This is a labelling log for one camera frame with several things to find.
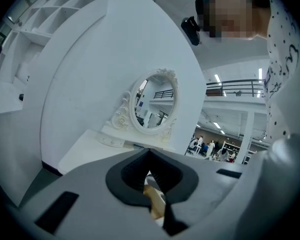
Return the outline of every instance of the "mirror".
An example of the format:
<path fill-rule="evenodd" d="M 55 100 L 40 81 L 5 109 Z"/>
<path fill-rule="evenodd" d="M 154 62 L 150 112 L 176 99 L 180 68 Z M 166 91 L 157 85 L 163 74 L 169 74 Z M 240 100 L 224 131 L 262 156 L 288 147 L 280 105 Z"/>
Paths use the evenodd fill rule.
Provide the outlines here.
<path fill-rule="evenodd" d="M 175 105 L 172 83 L 164 75 L 152 75 L 140 85 L 134 114 L 144 128 L 156 128 L 165 123 Z"/>

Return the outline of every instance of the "railing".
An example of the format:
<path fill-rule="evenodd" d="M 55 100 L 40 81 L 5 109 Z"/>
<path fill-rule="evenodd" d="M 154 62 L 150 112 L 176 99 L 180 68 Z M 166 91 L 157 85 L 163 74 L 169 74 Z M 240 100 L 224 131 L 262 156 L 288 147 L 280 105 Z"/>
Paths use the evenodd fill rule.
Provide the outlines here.
<path fill-rule="evenodd" d="M 236 96 L 241 96 L 241 94 L 250 94 L 252 95 L 252 97 L 262 97 L 264 94 L 263 81 L 264 80 L 260 79 L 243 79 L 222 82 L 211 82 L 206 84 L 207 90 L 205 94 L 207 96 L 226 96 L 228 94 L 235 94 Z"/>
<path fill-rule="evenodd" d="M 158 91 L 154 95 L 154 99 L 162 99 L 162 98 L 172 98 L 174 96 L 174 90 L 163 90 L 163 91 Z"/>

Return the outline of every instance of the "black slot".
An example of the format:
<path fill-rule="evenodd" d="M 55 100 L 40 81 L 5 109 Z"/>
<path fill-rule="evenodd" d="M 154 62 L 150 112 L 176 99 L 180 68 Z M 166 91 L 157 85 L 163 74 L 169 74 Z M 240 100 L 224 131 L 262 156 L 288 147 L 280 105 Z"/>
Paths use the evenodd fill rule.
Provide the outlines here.
<path fill-rule="evenodd" d="M 53 234 L 78 197 L 79 195 L 76 193 L 67 191 L 62 193 L 45 213 L 41 215 L 35 224 L 43 230 Z"/>
<path fill-rule="evenodd" d="M 217 174 L 221 174 L 221 175 L 225 175 L 225 176 L 229 176 L 232 178 L 236 178 L 239 179 L 241 176 L 241 172 L 236 172 L 236 171 L 232 171 L 232 170 L 226 170 L 226 169 L 219 169 L 216 171 Z"/>

